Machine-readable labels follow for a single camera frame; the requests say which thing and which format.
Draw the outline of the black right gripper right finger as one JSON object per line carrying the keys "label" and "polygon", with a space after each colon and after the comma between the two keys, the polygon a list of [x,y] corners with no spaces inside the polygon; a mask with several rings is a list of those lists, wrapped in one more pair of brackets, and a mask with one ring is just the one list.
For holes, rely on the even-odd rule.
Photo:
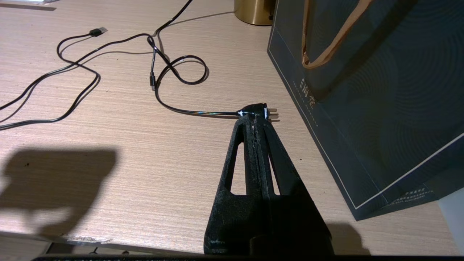
{"label": "black right gripper right finger", "polygon": [[262,190],[269,210],[272,251],[277,256],[333,256],[331,233],[308,193],[273,126],[254,117],[258,161],[264,181],[274,173],[279,194],[272,185]]}

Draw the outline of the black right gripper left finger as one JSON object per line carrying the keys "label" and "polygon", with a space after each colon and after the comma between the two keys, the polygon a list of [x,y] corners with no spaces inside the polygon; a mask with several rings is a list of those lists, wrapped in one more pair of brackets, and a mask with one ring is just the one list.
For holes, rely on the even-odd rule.
{"label": "black right gripper left finger", "polygon": [[[262,119],[244,116],[234,125],[214,203],[204,233],[204,253],[248,256],[252,241],[266,233],[270,193],[270,165],[266,145],[261,144]],[[244,146],[244,195],[231,192],[238,147]]]}

